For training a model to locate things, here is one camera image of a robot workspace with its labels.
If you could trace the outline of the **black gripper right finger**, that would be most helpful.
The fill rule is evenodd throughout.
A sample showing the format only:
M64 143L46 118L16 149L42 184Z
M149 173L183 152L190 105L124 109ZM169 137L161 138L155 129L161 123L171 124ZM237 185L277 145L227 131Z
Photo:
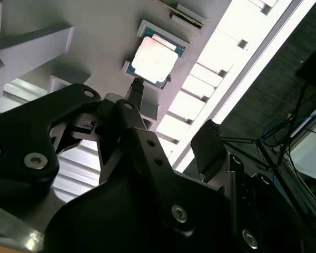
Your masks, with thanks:
M297 202L265 175L249 176L228 153L219 125L206 121L191 141L199 174L228 201L231 233L244 252L313 252L313 228Z

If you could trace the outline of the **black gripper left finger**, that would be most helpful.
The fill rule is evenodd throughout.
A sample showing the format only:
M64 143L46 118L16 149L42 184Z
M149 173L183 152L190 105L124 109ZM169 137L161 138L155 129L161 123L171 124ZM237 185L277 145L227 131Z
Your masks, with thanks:
M137 106L111 102L83 84L73 84L0 114L0 233L40 236L61 206L45 200L58 175L58 155L83 140L97 143L102 185L123 173L139 176L166 206L178 193L176 174Z

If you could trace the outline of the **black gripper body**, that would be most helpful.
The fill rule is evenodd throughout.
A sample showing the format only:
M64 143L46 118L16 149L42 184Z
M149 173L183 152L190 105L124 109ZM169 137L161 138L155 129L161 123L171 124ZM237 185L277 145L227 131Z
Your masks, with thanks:
M45 252L236 252L228 201L175 174L166 206L134 173L68 202L45 233Z

